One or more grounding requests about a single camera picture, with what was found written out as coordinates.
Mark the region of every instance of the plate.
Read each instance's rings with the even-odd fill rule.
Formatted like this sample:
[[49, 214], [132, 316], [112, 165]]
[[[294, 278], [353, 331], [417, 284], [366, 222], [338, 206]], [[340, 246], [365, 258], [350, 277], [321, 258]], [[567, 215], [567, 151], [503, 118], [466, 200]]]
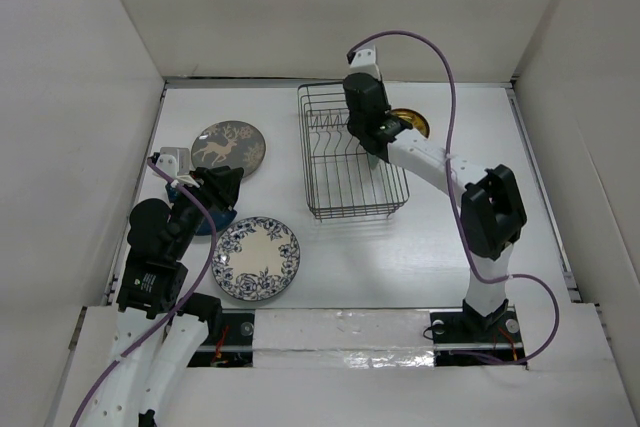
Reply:
[[396, 117], [400, 117], [402, 120], [406, 120], [414, 129], [417, 129], [425, 138], [429, 138], [431, 128], [429, 122], [424, 118], [422, 114], [411, 109], [393, 109], [391, 111]]
[[220, 236], [211, 269], [227, 294], [256, 301], [286, 289], [299, 265], [300, 245], [291, 229], [275, 219], [251, 217]]
[[207, 127], [191, 147], [194, 167], [242, 167], [251, 175], [262, 163], [267, 146], [262, 133], [253, 125], [228, 120]]

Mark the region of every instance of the gold plate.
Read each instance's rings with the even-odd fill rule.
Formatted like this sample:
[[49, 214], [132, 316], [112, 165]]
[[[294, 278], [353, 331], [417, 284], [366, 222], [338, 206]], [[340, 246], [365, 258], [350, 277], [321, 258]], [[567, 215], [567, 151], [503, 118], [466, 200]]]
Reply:
[[429, 132], [431, 131], [429, 122], [427, 122], [427, 119], [425, 119], [422, 114], [410, 109], [393, 109], [391, 113], [396, 117], [400, 117], [402, 120], [406, 120], [424, 137], [429, 138]]

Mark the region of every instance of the orange wire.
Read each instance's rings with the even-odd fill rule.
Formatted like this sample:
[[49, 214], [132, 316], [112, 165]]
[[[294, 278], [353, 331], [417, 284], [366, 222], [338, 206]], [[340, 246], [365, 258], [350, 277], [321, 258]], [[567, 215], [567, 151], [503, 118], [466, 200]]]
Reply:
[[504, 335], [504, 337], [509, 341], [509, 343], [511, 344], [511, 351], [513, 352], [513, 360], [518, 360], [518, 354], [516, 353], [516, 344], [513, 341], [513, 339], [511, 338], [511, 336], [505, 332], [502, 327], [498, 327], [498, 330], [500, 331], [500, 333], [502, 335]]
[[216, 356], [215, 356], [216, 359], [219, 359], [220, 357], [222, 357], [222, 354], [220, 353], [220, 348], [224, 345], [224, 341], [227, 338], [227, 332], [229, 332], [228, 325], [222, 330], [222, 337], [220, 337], [220, 340], [216, 344]]

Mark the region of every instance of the gray plate with deer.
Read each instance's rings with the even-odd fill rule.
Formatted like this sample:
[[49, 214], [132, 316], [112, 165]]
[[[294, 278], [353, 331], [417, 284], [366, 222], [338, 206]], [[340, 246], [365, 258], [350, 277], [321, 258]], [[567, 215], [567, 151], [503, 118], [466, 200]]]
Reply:
[[253, 125], [239, 120], [218, 122], [207, 127], [191, 147], [194, 167], [242, 167], [251, 175], [264, 159], [264, 137]]

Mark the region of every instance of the white wall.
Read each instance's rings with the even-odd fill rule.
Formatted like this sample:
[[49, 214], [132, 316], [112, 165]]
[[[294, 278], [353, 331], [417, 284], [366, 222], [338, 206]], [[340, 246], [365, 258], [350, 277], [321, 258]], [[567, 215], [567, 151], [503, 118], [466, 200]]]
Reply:
[[565, 248], [640, 413], [640, 4], [558, 0], [516, 85]]
[[119, 0], [0, 0], [0, 19], [0, 424], [43, 425], [163, 84]]
[[[430, 37], [458, 80], [508, 81], [549, 0], [123, 0], [160, 73], [336, 78], [374, 32]], [[444, 80], [413, 42], [384, 42], [387, 79]]]

